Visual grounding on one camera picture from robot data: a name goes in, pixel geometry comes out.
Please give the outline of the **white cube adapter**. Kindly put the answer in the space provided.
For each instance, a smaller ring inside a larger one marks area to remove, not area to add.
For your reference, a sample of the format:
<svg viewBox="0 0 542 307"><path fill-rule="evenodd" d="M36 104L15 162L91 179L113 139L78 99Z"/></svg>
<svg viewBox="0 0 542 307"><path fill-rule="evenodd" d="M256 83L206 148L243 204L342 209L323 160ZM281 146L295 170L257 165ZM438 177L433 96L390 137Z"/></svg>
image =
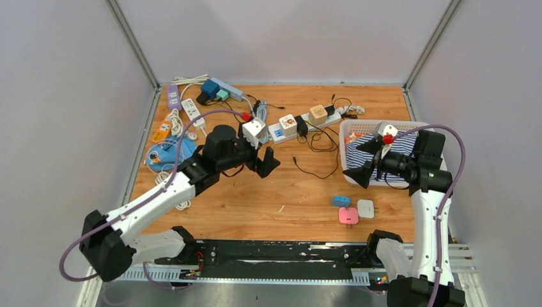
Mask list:
<svg viewBox="0 0 542 307"><path fill-rule="evenodd" d="M279 126L284 137L294 136L297 133L297 121L292 114L281 117Z"/></svg>

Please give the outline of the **white power strip blue USB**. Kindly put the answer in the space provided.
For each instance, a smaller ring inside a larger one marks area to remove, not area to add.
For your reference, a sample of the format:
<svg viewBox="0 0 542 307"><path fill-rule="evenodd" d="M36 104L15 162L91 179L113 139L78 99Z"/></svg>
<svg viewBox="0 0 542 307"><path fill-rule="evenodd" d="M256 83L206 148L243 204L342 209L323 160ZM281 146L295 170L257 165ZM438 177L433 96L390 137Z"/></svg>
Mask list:
<svg viewBox="0 0 542 307"><path fill-rule="evenodd" d="M315 108L312 108L312 110L304 114L296 116L287 114L282 116L277 123L268 126L267 129L270 139L275 144L283 143L299 137L299 132L306 135L309 132L323 129L341 121L341 114L339 111L335 110L332 113L326 113L326 111L322 109L323 114L327 115L327 118L323 121L322 117L322 120L317 119L316 123L313 123L311 119L315 119L315 110Z"/></svg>

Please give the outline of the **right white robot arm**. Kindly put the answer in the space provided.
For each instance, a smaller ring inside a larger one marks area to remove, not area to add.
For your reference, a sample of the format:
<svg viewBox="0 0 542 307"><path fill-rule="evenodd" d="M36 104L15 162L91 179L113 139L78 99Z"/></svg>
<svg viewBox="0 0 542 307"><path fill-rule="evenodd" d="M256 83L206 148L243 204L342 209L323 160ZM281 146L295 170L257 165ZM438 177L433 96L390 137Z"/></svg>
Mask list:
<svg viewBox="0 0 542 307"><path fill-rule="evenodd" d="M369 187L372 173L391 173L408 184L416 223L412 257L398 235L383 230L369 235L365 249L368 264L384 266L389 277L388 306L466 304L465 292L455 286L447 242L451 196L464 166L456 176L441 168L445 136L435 129L428 125L410 131L417 133L410 155L391 150L402 137L394 127L376 129L371 140L357 147L372 158L343 172L363 188Z"/></svg>

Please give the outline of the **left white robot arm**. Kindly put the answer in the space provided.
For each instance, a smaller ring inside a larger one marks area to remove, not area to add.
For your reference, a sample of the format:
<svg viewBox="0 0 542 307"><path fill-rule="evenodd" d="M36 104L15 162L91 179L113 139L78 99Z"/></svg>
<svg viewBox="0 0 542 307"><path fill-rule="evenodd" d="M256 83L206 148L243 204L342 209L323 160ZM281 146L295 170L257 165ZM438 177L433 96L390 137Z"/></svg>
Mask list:
<svg viewBox="0 0 542 307"><path fill-rule="evenodd" d="M268 147L258 157L259 137L266 125L253 119L235 130L218 125L193 155L174 167L167 180L121 208L101 214L95 210L84 221L81 253L102 281L113 281L131 266L159 258L189 264L196 255L193 237L181 226L152 235L142 232L173 207L189 201L216 184L227 170L246 166L265 178L280 165Z"/></svg>

